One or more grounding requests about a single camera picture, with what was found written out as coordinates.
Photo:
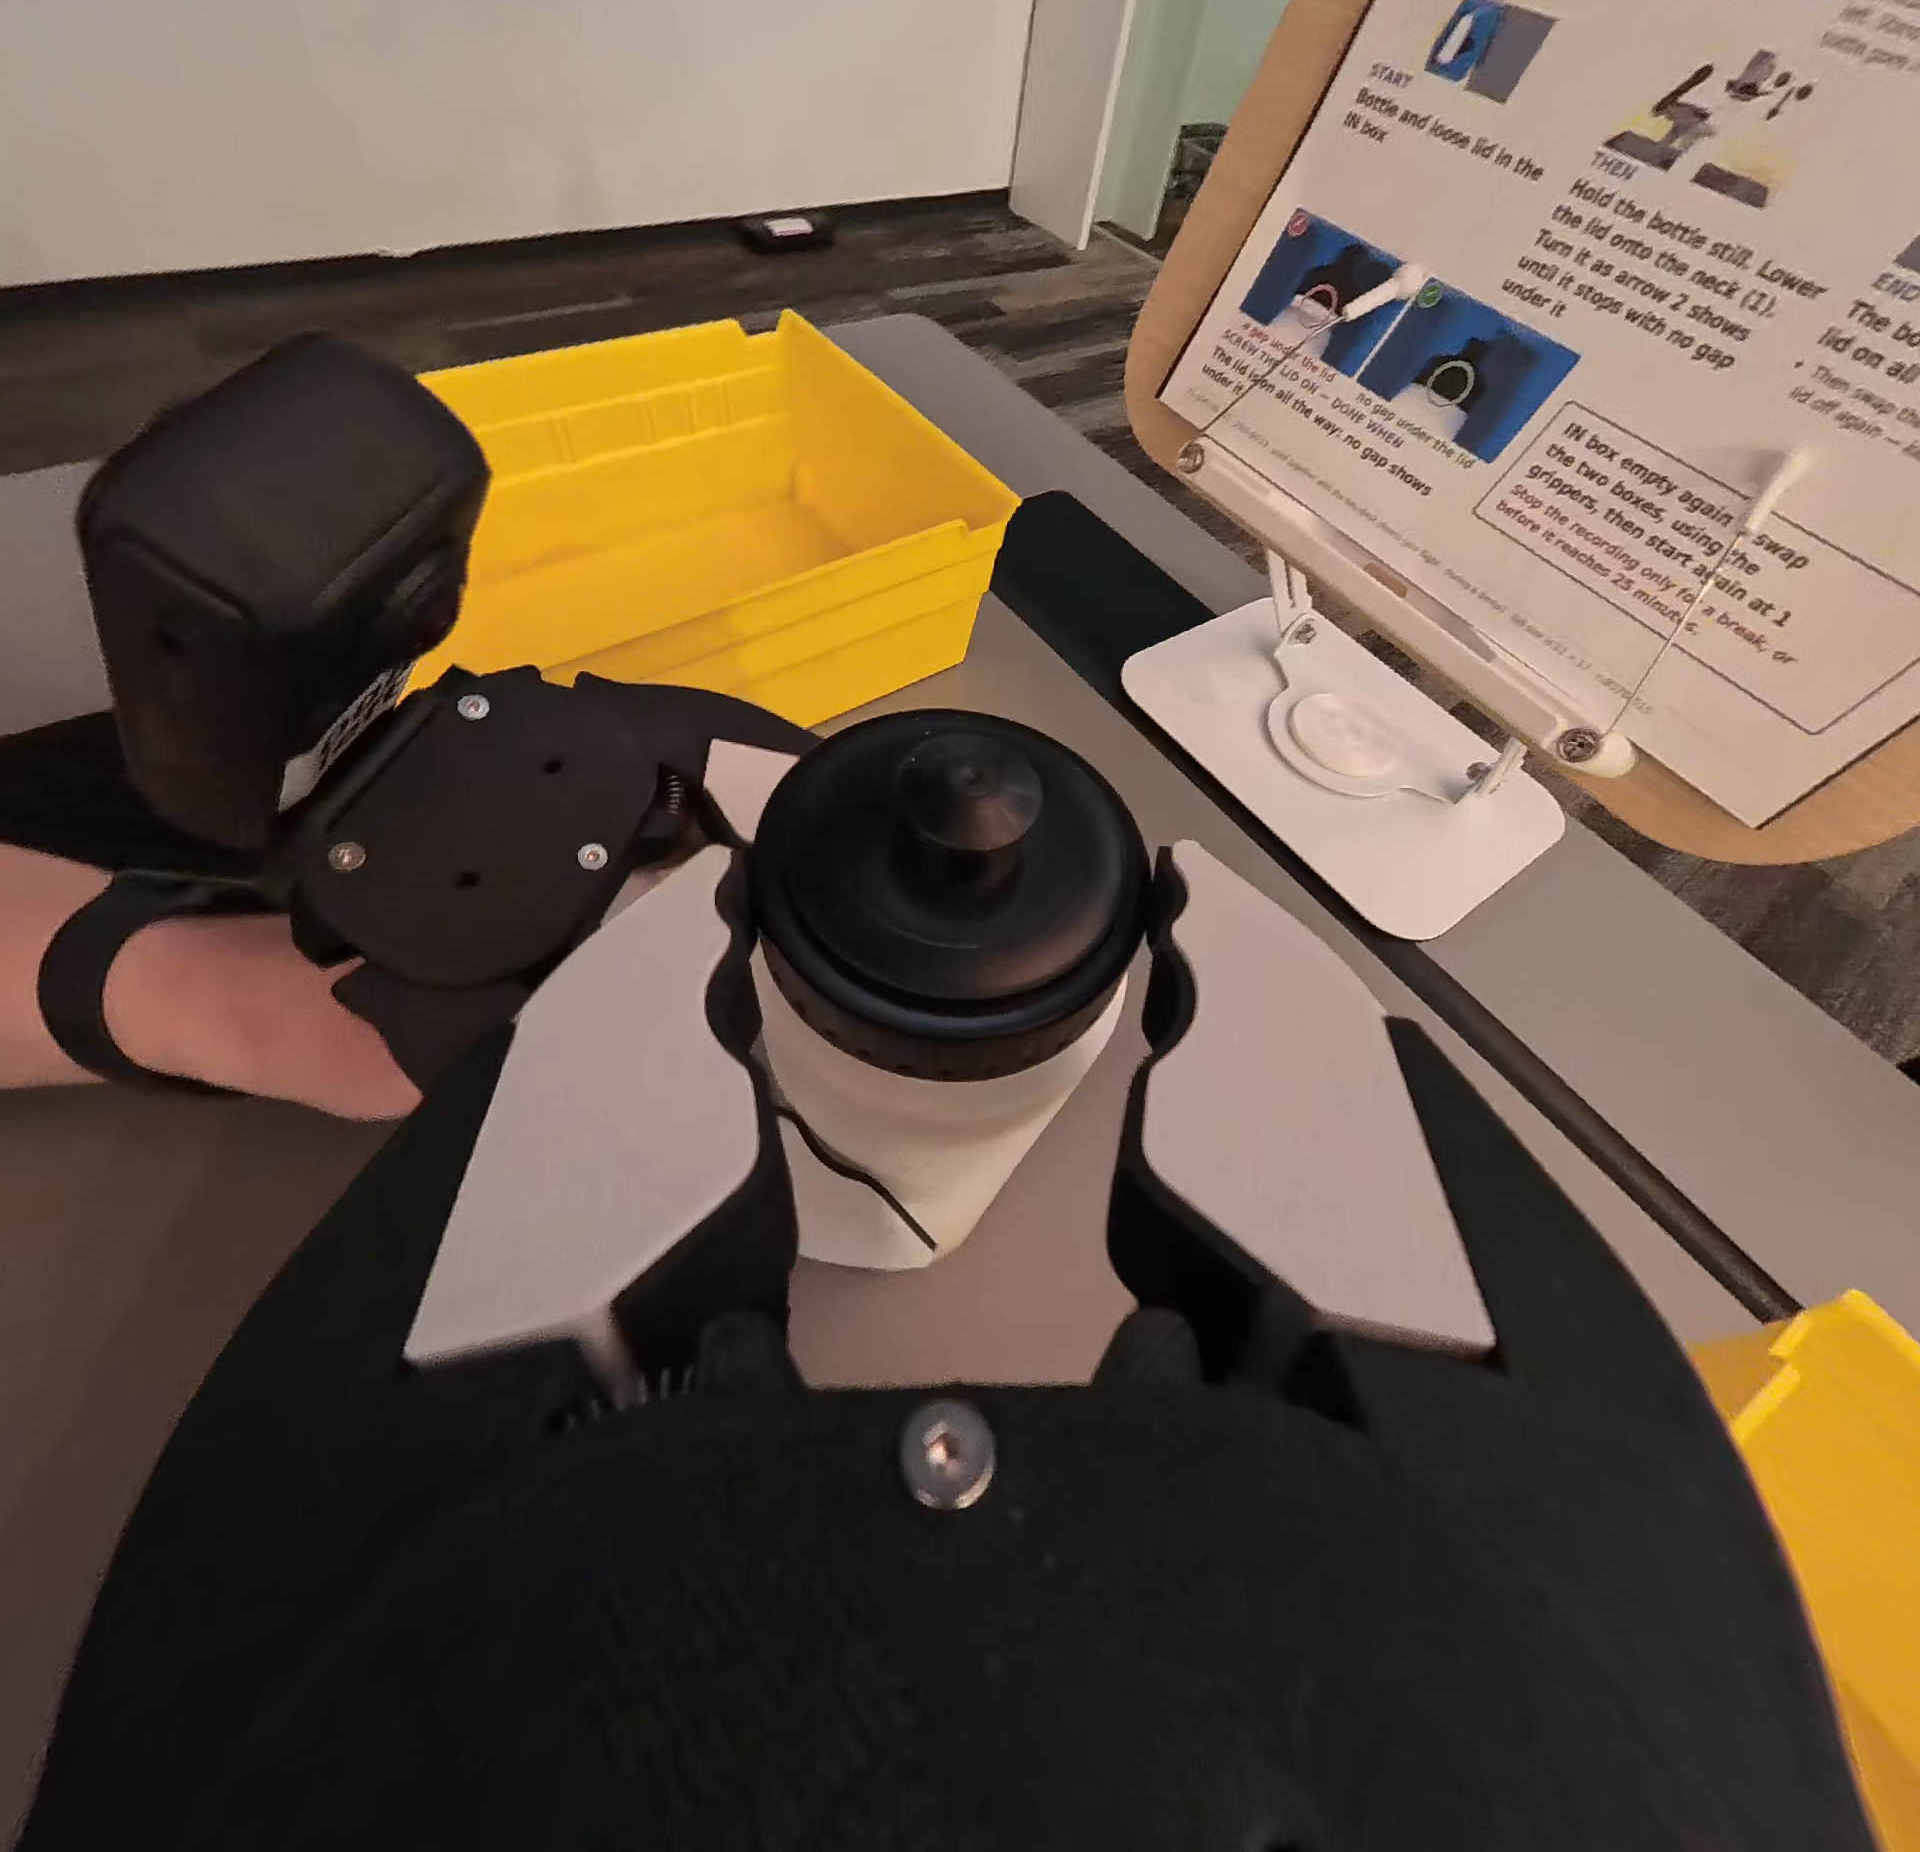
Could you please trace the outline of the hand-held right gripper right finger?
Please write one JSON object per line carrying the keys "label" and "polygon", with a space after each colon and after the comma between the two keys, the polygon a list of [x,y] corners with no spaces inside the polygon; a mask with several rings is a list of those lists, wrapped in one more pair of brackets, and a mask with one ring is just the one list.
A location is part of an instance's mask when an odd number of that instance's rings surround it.
{"label": "hand-held right gripper right finger", "polygon": [[1108,1256],[1202,1358],[1344,1331],[1454,1358],[1495,1320],[1391,1039],[1356,969],[1196,839],[1154,864],[1145,1053]]}

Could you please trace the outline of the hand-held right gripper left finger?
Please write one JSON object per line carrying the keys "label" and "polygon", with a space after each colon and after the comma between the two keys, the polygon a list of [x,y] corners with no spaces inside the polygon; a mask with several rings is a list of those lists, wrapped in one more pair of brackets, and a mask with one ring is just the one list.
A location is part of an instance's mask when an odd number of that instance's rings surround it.
{"label": "hand-held right gripper left finger", "polygon": [[406,1341],[412,1366],[569,1344],[693,1366],[742,1315],[787,1353],[798,1211],[755,1062],[747,861],[707,846],[525,1004]]}

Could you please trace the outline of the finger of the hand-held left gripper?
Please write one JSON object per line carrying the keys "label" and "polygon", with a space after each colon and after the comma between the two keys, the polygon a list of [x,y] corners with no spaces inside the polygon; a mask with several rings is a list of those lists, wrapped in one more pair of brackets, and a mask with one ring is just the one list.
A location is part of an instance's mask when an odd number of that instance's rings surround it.
{"label": "finger of the hand-held left gripper", "polygon": [[789,751],[713,739],[698,786],[696,831],[707,841],[753,841],[767,803],[793,770]]}
{"label": "finger of the hand-held left gripper", "polygon": [[939,1255],[927,1232],[865,1172],[830,1162],[800,1120],[778,1120],[798,1214],[798,1256],[848,1270],[916,1270]]}

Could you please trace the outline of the white plastic bottle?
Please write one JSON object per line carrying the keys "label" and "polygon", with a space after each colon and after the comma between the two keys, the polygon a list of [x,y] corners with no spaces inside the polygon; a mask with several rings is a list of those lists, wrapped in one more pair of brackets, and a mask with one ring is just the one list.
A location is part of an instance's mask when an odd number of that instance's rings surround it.
{"label": "white plastic bottle", "polygon": [[962,1243],[1042,1129],[1091,1072],[1121,1015],[1127,980],[1052,1055],[990,1077],[884,1072],[833,1047],[780,995],[753,957],[760,1060],[778,1120],[800,1120],[830,1162],[865,1172],[939,1255]]}

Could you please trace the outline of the black bottle lid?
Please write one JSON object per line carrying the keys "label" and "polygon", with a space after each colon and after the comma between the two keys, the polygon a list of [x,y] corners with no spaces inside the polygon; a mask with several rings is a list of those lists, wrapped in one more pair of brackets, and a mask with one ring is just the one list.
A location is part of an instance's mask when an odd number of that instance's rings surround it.
{"label": "black bottle lid", "polygon": [[818,742],[755,819],[760,957],[825,1045],[927,1083],[1078,1042],[1143,937],[1150,864],[1074,750],[983,711],[892,711]]}

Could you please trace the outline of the yellow plastic bin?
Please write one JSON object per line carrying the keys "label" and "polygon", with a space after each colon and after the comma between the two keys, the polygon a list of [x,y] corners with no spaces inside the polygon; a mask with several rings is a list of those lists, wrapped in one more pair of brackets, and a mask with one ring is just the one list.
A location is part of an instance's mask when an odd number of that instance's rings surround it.
{"label": "yellow plastic bin", "polygon": [[812,728],[960,663],[1020,496],[798,312],[422,374],[491,468],[454,633]]}
{"label": "yellow plastic bin", "polygon": [[1918,1846],[1918,1344],[1846,1290],[1692,1348],[1789,1558],[1876,1840]]}

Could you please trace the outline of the person's left forearm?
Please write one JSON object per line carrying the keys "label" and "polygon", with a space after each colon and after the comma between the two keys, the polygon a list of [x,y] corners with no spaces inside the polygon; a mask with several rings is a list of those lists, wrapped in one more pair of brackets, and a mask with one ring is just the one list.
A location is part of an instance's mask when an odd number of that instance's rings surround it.
{"label": "person's left forearm", "polygon": [[63,922],[87,903],[97,870],[2,846],[2,1088],[87,1083],[46,1028],[38,971]]}

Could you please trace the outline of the person's left hand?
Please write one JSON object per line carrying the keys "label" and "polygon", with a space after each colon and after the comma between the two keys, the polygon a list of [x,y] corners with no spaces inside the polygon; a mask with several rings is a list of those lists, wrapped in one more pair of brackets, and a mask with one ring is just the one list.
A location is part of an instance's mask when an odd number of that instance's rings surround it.
{"label": "person's left hand", "polygon": [[108,1033],[142,1072],[358,1122],[406,1117],[418,1086],[346,1012],[276,914],[168,918],[132,934],[105,982]]}

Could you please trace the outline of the black textured pad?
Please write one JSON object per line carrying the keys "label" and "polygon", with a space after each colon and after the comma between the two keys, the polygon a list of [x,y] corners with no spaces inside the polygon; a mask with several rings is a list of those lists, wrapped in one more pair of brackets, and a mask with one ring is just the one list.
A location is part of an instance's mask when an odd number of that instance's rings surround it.
{"label": "black textured pad", "polygon": [[2,737],[2,841],[97,870],[130,869],[141,837],[108,711]]}

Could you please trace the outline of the black wristband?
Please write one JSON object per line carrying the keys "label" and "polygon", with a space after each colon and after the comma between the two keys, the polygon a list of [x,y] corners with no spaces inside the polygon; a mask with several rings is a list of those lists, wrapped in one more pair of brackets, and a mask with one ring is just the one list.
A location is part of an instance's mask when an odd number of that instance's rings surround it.
{"label": "black wristband", "polygon": [[105,885],[52,933],[35,971],[35,1001],[52,1045],[83,1074],[117,1086],[227,1097],[227,1086],[152,1072],[128,1058],[108,1029],[105,987],[124,948],[178,918],[248,918],[270,911],[257,885],[158,870],[108,875]]}

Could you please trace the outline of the wooden edged instruction board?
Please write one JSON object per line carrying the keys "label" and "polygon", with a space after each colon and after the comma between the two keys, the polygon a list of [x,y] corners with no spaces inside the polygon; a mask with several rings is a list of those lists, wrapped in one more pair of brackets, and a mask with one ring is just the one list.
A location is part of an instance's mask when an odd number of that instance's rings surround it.
{"label": "wooden edged instruction board", "polygon": [[1915,0],[1290,0],[1145,451],[1614,817],[1915,828]]}

